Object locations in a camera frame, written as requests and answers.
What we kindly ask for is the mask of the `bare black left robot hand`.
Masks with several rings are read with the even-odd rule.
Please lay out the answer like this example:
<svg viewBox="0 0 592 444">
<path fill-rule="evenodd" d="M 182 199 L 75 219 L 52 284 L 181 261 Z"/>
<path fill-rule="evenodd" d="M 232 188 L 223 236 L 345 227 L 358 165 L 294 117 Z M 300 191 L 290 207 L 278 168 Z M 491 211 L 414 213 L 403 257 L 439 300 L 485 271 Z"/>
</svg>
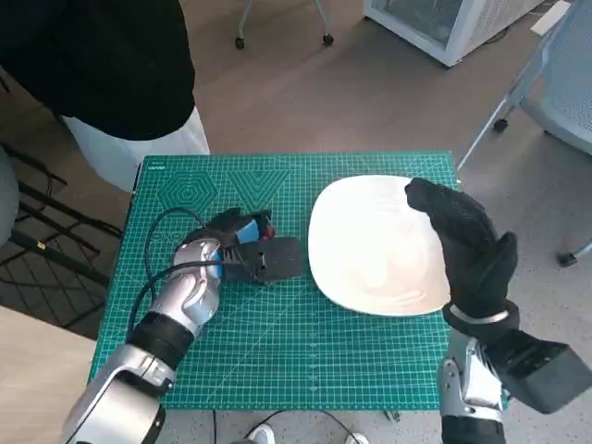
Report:
<svg viewBox="0 0 592 444">
<path fill-rule="evenodd" d="M 275 237 L 276 229 L 271 222 L 270 210 L 246 214 L 239 207 L 233 207 L 211 219 L 202 233 L 219 240 L 222 246 L 231 246 L 270 240 Z"/>
</svg>

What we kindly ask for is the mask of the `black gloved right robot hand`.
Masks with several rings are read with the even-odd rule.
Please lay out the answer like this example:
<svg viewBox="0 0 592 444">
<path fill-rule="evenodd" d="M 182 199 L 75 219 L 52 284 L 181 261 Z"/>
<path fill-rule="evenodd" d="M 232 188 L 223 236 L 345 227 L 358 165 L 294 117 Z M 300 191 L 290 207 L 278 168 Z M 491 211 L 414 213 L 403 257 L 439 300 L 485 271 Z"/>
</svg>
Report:
<svg viewBox="0 0 592 444">
<path fill-rule="evenodd" d="M 420 178 L 405 192 L 438 234 L 451 302 L 472 318 L 502 312 L 518 262 L 517 236 L 498 235 L 484 206 L 464 192 Z"/>
</svg>

